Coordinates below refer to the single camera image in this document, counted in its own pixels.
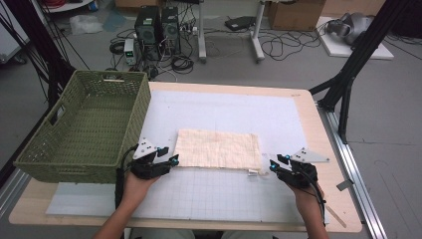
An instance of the wooden table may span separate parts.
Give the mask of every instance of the wooden table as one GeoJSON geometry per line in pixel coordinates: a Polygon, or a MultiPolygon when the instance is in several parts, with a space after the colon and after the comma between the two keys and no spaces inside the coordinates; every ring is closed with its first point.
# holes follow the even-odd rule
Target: wooden table
{"type": "MultiPolygon", "coordinates": [[[[344,181],[340,166],[334,160],[335,154],[317,112],[311,94],[306,90],[270,89],[233,86],[212,86],[173,83],[149,83],[151,90],[220,93],[235,95],[272,96],[292,98],[295,101],[308,148],[332,158],[330,163],[316,164],[319,184],[325,192],[325,205],[329,214],[329,232],[359,232],[362,228],[349,191],[339,191],[336,186],[344,181]]],[[[56,191],[57,183],[44,183],[31,179],[9,216],[13,224],[33,225],[81,225],[101,226],[105,217],[51,216],[46,210],[56,191]]],[[[171,219],[132,219],[128,227],[189,228],[205,230],[264,230],[264,231],[305,231],[303,225],[280,223],[193,221],[171,219]]]]}

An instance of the green wicker basket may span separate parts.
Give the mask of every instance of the green wicker basket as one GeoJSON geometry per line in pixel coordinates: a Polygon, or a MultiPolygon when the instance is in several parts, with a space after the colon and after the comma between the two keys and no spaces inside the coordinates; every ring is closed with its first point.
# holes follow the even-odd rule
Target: green wicker basket
{"type": "Polygon", "coordinates": [[[150,99],[145,73],[75,71],[14,164],[45,182],[114,183],[150,99]]]}

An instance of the gray floor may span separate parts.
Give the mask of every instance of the gray floor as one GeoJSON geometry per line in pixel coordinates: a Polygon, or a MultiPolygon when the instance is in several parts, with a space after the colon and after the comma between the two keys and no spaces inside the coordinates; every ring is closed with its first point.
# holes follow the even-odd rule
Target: gray floor
{"type": "MultiPolygon", "coordinates": [[[[107,11],[96,15],[104,21],[107,11]]],[[[223,28],[223,21],[219,21],[214,20],[212,24],[223,28]]],[[[132,26],[132,21],[126,21],[117,31],[132,26]]],[[[115,33],[70,36],[69,40],[92,70],[104,70],[110,67],[108,45],[115,33]]],[[[358,75],[351,96],[347,137],[387,237],[421,238],[422,187],[419,181],[422,178],[419,170],[422,168],[422,139],[419,123],[422,110],[418,103],[422,102],[422,65],[420,60],[384,44],[395,58],[393,61],[371,60],[358,75]]],[[[422,57],[421,46],[395,44],[422,57]]],[[[257,65],[249,39],[236,35],[210,36],[207,46],[210,55],[218,56],[208,58],[206,64],[196,62],[191,74],[177,75],[179,83],[310,89],[335,76],[346,61],[329,57],[323,46],[319,46],[303,49],[282,62],[267,57],[257,65]]],[[[72,64],[84,69],[76,55],[71,50],[68,53],[72,64]]],[[[157,80],[175,81],[169,74],[162,74],[157,80]]],[[[0,166],[12,155],[46,107],[30,64],[0,66],[0,166]]],[[[13,203],[1,217],[1,238],[88,238],[97,230],[11,225],[8,215],[12,207],[13,203]]],[[[275,235],[306,238],[300,233],[275,235]]],[[[365,228],[358,234],[333,233],[330,236],[369,238],[365,228]]]]}

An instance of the beige cloth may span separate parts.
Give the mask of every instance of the beige cloth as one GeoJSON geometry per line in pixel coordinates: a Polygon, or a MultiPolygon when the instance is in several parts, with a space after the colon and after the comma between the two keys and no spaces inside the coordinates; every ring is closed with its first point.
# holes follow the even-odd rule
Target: beige cloth
{"type": "Polygon", "coordinates": [[[179,166],[262,167],[258,137],[251,133],[181,129],[174,154],[179,154],[179,166]]]}

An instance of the human arm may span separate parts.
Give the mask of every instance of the human arm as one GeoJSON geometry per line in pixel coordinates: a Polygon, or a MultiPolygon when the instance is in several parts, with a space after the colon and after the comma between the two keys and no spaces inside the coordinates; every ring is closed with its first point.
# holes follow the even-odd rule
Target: human arm
{"type": "Polygon", "coordinates": [[[149,187],[154,183],[158,177],[144,180],[139,179],[131,172],[127,175],[124,184],[123,198],[119,207],[105,222],[102,228],[94,235],[93,238],[98,239],[118,239],[129,221],[131,214],[136,210],[139,204],[146,196],[149,187]]]}
{"type": "Polygon", "coordinates": [[[325,227],[323,226],[322,215],[320,207],[315,197],[315,193],[311,187],[305,189],[297,189],[288,185],[296,197],[296,206],[299,213],[304,219],[305,226],[307,227],[308,236],[310,239],[325,239],[328,238],[325,227]]]}

